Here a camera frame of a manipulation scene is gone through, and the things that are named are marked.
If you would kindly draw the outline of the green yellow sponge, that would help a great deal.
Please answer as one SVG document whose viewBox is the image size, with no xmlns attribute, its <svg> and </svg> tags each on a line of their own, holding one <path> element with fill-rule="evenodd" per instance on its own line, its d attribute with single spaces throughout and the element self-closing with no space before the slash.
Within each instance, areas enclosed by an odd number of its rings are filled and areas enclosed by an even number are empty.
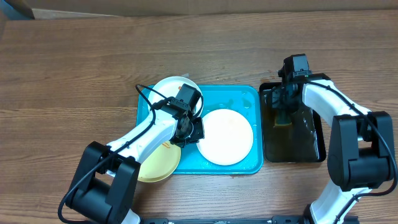
<svg viewBox="0 0 398 224">
<path fill-rule="evenodd" d="M 277 111 L 274 116 L 274 126 L 289 126 L 292 124 L 290 114 L 286 111 Z"/>
</svg>

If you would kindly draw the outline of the white plate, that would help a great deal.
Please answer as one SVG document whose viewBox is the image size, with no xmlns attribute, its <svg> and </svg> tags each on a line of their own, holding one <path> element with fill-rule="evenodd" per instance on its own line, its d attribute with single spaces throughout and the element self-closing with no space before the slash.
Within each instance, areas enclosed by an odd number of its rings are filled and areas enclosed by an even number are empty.
<svg viewBox="0 0 398 224">
<path fill-rule="evenodd" d="M 214 110 L 203 117 L 204 138 L 197 148 L 208 161 L 230 166 L 243 160 L 250 152 L 254 133 L 249 121 L 229 109 Z"/>
<path fill-rule="evenodd" d="M 165 97 L 170 97 L 170 96 L 177 96 L 177 93 L 181 89 L 183 84 L 187 84 L 189 86 L 192 86 L 196 88 L 201 94 L 201 90 L 198 87 L 196 83 L 191 81 L 188 78 L 185 77 L 180 77 L 180 76 L 174 76 L 174 77 L 167 77 L 161 81 L 159 81 L 154 87 L 151 87 L 153 90 L 161 93 Z M 150 101 L 151 104 L 156 103 L 160 100 L 164 99 L 162 96 L 158 95 L 154 91 L 150 91 L 148 100 Z M 198 117 L 201 115 L 203 111 L 203 99 L 200 98 L 198 103 L 195 106 L 195 115 L 198 115 Z"/>
</svg>

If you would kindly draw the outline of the teal plastic tray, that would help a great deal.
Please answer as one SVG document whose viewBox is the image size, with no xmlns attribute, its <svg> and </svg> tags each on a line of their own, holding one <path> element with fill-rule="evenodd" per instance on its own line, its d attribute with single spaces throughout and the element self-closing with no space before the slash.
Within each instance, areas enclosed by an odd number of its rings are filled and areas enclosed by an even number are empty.
<svg viewBox="0 0 398 224">
<path fill-rule="evenodd" d="M 249 154 L 240 162 L 221 166 L 206 160 L 195 144 L 182 149 L 174 174 L 249 175 L 258 172 L 263 163 L 263 141 L 259 94 L 249 85 L 200 85 L 204 96 L 202 116 L 217 109 L 230 109 L 243 115 L 252 127 L 254 141 Z"/>
</svg>

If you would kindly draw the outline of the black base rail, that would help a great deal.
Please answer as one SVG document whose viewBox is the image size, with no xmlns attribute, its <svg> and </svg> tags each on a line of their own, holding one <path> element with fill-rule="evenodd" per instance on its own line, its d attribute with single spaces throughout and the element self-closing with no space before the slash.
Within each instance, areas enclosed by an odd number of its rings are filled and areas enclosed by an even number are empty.
<svg viewBox="0 0 398 224">
<path fill-rule="evenodd" d="M 301 215 L 276 215 L 272 218 L 179 219 L 143 218 L 140 224 L 310 224 Z"/>
</svg>

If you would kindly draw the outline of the yellow plate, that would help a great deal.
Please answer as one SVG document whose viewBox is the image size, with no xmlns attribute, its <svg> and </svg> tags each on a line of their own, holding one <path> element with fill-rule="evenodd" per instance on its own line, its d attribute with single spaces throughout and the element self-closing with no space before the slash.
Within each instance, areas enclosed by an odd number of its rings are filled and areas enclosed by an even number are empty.
<svg viewBox="0 0 398 224">
<path fill-rule="evenodd" d="M 166 179 L 177 168 L 181 148 L 169 141 L 162 143 L 142 164 L 138 181 L 153 183 Z"/>
</svg>

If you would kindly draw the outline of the black water tray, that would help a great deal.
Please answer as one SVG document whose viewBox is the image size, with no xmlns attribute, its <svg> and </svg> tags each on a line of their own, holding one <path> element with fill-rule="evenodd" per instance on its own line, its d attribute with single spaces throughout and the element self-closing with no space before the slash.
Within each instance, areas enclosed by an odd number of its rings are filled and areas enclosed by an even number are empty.
<svg viewBox="0 0 398 224">
<path fill-rule="evenodd" d="M 259 87 L 264 157 L 269 162 L 322 162 L 326 159 L 320 116 L 311 108 L 300 105 L 290 115 L 292 124 L 274 126 L 275 109 L 267 104 L 267 94 L 279 82 Z"/>
</svg>

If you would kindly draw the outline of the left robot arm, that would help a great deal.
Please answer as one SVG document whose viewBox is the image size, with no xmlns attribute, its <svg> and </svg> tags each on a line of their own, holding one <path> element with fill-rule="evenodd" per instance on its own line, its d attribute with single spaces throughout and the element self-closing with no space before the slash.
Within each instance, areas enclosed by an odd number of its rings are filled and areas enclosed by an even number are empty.
<svg viewBox="0 0 398 224">
<path fill-rule="evenodd" d="M 149 103 L 145 121 L 120 140 L 116 150 L 96 141 L 84 150 L 68 192 L 58 206 L 63 223 L 64 206 L 85 216 L 84 223 L 140 223 L 132 210 L 141 164 L 164 142 L 180 148 L 204 137 L 200 114 L 194 109 L 201 92 L 184 84 L 176 96 Z"/>
</svg>

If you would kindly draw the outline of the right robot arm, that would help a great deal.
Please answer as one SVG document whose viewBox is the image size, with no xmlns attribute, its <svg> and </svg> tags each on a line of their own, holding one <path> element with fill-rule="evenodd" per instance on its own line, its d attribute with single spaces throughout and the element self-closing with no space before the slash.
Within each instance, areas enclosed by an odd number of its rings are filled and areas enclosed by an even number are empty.
<svg viewBox="0 0 398 224">
<path fill-rule="evenodd" d="M 357 223 L 348 212 L 363 197 L 397 187 L 392 118 L 349 99 L 304 54 L 284 59 L 279 81 L 259 89 L 264 156 L 269 162 L 326 162 L 330 179 L 302 215 L 273 223 Z M 381 192 L 380 186 L 391 186 Z"/>
</svg>

